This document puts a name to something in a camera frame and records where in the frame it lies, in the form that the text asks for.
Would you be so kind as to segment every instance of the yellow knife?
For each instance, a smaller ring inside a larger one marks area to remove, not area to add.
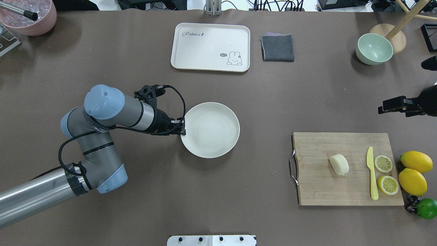
[[[373,164],[373,147],[370,146],[367,150],[366,158],[367,167],[370,169],[370,197],[373,200],[378,200],[378,188],[376,187],[375,166]]]

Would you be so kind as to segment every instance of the bowl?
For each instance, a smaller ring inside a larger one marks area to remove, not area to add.
[[[53,1],[51,0],[45,0],[45,1],[35,1],[35,0],[9,0],[9,1],[5,1],[6,3],[10,3],[12,5],[19,5],[19,2],[27,2],[27,3],[31,3],[31,2],[39,2],[40,4],[46,2],[46,4],[50,4],[48,11],[45,12],[41,12],[38,13],[38,20],[35,22],[32,22],[30,25],[29,24],[21,24],[21,25],[11,25],[10,22],[6,22],[5,21],[5,17],[6,16],[18,16],[15,13],[12,13],[10,11],[7,11],[5,9],[0,9],[0,21],[3,23],[3,25],[9,30],[9,31],[14,31],[16,33],[21,33],[24,35],[28,35],[28,36],[38,36],[38,35],[42,35],[45,34],[46,32],[50,31],[53,26],[56,23],[56,8],[55,5],[53,4]],[[31,7],[28,5],[25,5],[25,7],[23,7],[26,10],[32,11]]]
[[[381,35],[367,33],[358,40],[355,53],[358,59],[367,65],[382,64],[393,56],[393,46]]]
[[[216,158],[235,146],[240,135],[240,123],[225,105],[204,102],[187,112],[185,130],[187,134],[180,137],[191,153],[202,158]]]

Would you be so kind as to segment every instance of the white cheese piece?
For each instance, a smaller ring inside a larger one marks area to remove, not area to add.
[[[345,175],[349,172],[349,164],[346,158],[341,154],[336,154],[329,157],[329,162],[337,175]]]

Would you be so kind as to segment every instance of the whole lemon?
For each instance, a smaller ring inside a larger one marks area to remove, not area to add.
[[[401,162],[406,168],[417,170],[421,173],[433,168],[433,161],[429,156],[418,151],[408,151],[401,155]]]
[[[428,189],[427,181],[417,170],[406,168],[399,173],[399,184],[411,195],[423,196]]]

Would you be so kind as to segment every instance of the silver metal tube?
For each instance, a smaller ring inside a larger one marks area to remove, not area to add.
[[[5,3],[5,2],[3,2],[1,0],[0,0],[0,8],[12,11],[12,12],[17,13],[19,15],[24,15],[24,11],[25,11],[22,8],[19,8],[17,6],[11,5],[11,4],[7,4],[7,3]]]
[[[0,193],[0,228],[75,196],[66,179],[64,169],[55,170],[4,191]]]

